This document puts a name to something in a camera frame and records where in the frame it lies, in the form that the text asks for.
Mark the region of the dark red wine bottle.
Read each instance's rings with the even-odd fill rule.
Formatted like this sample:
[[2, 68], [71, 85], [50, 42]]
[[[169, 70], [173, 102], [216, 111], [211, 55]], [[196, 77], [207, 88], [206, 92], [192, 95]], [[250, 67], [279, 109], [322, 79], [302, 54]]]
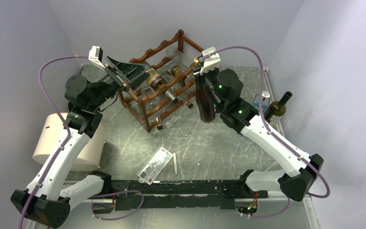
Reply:
[[205, 78], [200, 75], [201, 64], [199, 58], [194, 58], [193, 62], [193, 75], [196, 86], [195, 98], [198, 106], [199, 116], [203, 122], [211, 123], [215, 119], [215, 113], [211, 99], [204, 88]]

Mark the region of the blue square bottle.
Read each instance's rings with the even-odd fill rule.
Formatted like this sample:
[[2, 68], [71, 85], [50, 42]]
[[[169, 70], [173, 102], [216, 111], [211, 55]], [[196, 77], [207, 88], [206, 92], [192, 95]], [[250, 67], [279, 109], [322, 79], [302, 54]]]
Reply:
[[262, 91], [261, 94], [255, 94], [253, 107], [255, 107], [259, 111], [260, 110], [259, 102], [261, 101], [262, 111], [265, 112], [270, 104], [270, 99], [271, 95], [268, 91]]

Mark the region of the green wine bottle white label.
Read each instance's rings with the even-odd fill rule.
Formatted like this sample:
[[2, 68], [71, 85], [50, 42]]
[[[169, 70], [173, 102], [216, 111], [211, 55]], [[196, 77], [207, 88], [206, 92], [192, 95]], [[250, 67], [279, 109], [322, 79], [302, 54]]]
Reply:
[[284, 116], [286, 113], [286, 104], [292, 96], [292, 92], [287, 91], [279, 101], [274, 101], [268, 106], [268, 109], [264, 112], [264, 119], [269, 123], [269, 125], [276, 126]]

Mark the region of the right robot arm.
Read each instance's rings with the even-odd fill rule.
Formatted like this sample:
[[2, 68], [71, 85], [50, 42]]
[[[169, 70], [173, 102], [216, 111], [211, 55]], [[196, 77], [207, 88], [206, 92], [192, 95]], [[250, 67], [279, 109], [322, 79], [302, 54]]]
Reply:
[[196, 68], [193, 76], [201, 120], [210, 123], [219, 114], [226, 126], [258, 144], [282, 168], [270, 172], [246, 172], [244, 181], [238, 185], [239, 194], [248, 198], [256, 191], [281, 191], [294, 201], [301, 201], [308, 195], [323, 165], [323, 158], [300, 150], [264, 123], [260, 112], [241, 98], [243, 83], [235, 71], [216, 68], [201, 74]]

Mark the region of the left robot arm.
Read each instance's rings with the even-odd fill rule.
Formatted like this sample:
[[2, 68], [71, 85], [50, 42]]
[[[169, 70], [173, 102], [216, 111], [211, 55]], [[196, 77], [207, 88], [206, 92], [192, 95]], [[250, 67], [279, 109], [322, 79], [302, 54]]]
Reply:
[[104, 69], [106, 76], [97, 82], [80, 74], [67, 80], [65, 98], [69, 102], [69, 112], [67, 116], [59, 115], [62, 130], [54, 150], [27, 187], [16, 189], [10, 198], [20, 213], [19, 228], [23, 228], [28, 219], [56, 229], [83, 201], [116, 196], [111, 176], [97, 170], [68, 189], [63, 189], [62, 185], [101, 123], [100, 106], [120, 89], [134, 88], [142, 83], [148, 75], [148, 67], [112, 58], [108, 59], [108, 64], [103, 64], [100, 57], [92, 57], [90, 61]]

